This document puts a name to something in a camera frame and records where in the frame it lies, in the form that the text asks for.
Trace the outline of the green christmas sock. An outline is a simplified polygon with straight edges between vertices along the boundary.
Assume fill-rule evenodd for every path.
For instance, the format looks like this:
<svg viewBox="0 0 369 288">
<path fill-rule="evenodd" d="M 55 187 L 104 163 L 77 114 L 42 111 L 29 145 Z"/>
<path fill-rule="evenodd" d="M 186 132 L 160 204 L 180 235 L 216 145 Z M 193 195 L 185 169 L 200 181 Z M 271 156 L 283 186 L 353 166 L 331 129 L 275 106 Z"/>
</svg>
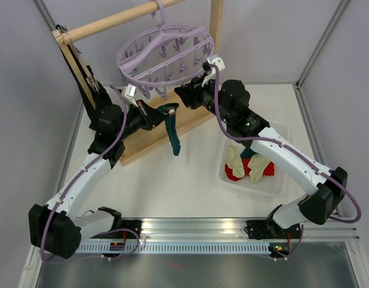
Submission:
<svg viewBox="0 0 369 288">
<path fill-rule="evenodd" d="M 178 156 L 181 151 L 181 144 L 176 131 L 176 113 L 178 107 L 178 103 L 167 103 L 157 108 L 158 113 L 164 121 L 174 156 Z"/>
</svg>

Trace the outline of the purple round clip hanger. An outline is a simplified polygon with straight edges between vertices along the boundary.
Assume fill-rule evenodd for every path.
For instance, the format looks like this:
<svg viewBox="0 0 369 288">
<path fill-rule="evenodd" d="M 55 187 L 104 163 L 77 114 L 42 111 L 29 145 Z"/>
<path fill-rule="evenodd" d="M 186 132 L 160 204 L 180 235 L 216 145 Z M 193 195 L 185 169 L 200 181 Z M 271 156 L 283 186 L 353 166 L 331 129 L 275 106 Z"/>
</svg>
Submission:
<svg viewBox="0 0 369 288">
<path fill-rule="evenodd" d="M 151 13 L 156 27 L 137 34 L 119 50 L 116 64 L 124 86 L 149 99 L 152 93 L 167 99 L 167 88 L 203 74 L 202 63 L 214 54 L 214 41 L 206 28 L 167 25 L 164 8 Z"/>
</svg>

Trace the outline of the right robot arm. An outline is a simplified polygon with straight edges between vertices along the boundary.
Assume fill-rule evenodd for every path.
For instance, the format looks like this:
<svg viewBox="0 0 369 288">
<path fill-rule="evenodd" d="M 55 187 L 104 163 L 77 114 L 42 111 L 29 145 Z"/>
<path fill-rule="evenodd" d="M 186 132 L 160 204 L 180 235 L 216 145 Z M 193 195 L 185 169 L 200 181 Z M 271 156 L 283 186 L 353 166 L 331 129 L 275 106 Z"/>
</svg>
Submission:
<svg viewBox="0 0 369 288">
<path fill-rule="evenodd" d="M 249 108 L 250 93 L 240 80 L 227 80 L 222 86 L 199 77 L 174 89 L 187 108 L 203 106 L 220 116 L 234 141 L 269 159 L 291 176 L 305 197 L 277 206 L 266 218 L 266 234 L 277 238 L 288 228 L 305 221 L 323 225 L 344 198 L 347 172 L 334 170 L 308 158 Z"/>
</svg>

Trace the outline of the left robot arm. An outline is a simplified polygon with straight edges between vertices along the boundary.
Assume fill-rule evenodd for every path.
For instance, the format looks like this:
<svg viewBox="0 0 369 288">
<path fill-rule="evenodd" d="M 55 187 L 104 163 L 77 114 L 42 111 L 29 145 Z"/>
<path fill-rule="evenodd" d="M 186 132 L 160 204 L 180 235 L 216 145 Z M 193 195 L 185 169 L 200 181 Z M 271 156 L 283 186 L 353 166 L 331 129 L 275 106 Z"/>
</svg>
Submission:
<svg viewBox="0 0 369 288">
<path fill-rule="evenodd" d="M 139 232 L 122 223 L 122 214 L 102 206 L 88 216 L 78 212 L 97 184 L 118 163 L 125 151 L 124 140 L 138 130 L 153 130 L 165 123 L 175 128 L 176 103 L 149 106 L 108 104 L 97 112 L 95 136 L 88 153 L 73 178 L 43 206 L 35 204 L 28 214 L 31 244 L 40 249 L 44 262 L 54 257 L 71 258 L 80 244 L 91 238 L 120 238 L 117 250 L 127 239 L 139 240 Z"/>
</svg>

